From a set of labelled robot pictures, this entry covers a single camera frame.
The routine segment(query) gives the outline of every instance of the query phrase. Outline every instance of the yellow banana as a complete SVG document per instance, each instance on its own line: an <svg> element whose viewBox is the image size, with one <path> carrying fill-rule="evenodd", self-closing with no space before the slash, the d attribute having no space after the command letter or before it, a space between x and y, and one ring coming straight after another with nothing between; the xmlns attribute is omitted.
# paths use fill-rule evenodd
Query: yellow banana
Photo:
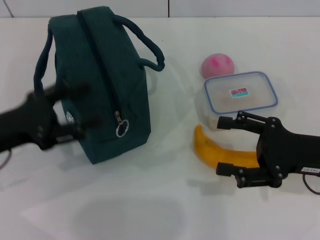
<svg viewBox="0 0 320 240"><path fill-rule="evenodd" d="M218 163L233 164L245 168L259 168L255 151L224 149L204 134L201 125L195 127L194 150L203 162L214 169Z"/></svg>

